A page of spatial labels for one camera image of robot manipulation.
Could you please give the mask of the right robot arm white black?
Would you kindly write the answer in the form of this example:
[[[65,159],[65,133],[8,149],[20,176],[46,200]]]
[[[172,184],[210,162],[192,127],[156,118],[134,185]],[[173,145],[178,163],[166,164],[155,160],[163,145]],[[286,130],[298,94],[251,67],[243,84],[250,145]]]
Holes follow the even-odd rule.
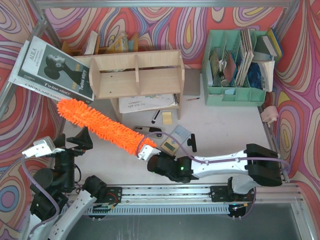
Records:
[[[211,157],[182,156],[175,158],[145,145],[139,157],[147,161],[149,172],[165,176],[173,182],[190,183],[209,176],[227,175],[232,193],[245,195],[258,187],[282,185],[281,159],[275,151],[255,143],[244,150]]]

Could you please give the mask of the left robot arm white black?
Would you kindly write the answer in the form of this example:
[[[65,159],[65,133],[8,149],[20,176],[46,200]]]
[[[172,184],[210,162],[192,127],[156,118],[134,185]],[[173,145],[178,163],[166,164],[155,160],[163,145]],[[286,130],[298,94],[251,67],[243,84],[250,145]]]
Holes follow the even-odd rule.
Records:
[[[49,136],[33,143],[22,152],[21,165],[31,181],[34,192],[30,205],[28,226],[24,240],[64,240],[81,216],[96,201],[107,194],[107,185],[97,176],[89,176],[73,204],[62,213],[68,202],[67,193],[76,188],[75,157],[93,148],[89,130],[84,127],[75,137],[61,134],[55,140]],[[53,157],[53,168],[41,168],[34,175],[27,169],[25,160],[31,157]]]

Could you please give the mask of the orange chenille duster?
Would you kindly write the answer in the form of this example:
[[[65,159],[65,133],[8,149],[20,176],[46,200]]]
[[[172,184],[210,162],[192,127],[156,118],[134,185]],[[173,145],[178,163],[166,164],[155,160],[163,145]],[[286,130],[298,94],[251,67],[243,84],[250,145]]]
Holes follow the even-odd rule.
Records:
[[[133,131],[125,125],[105,116],[83,101],[62,99],[57,104],[59,115],[67,121],[96,134],[99,138],[115,144],[130,155],[139,152],[144,145],[155,148],[157,145],[148,137]]]

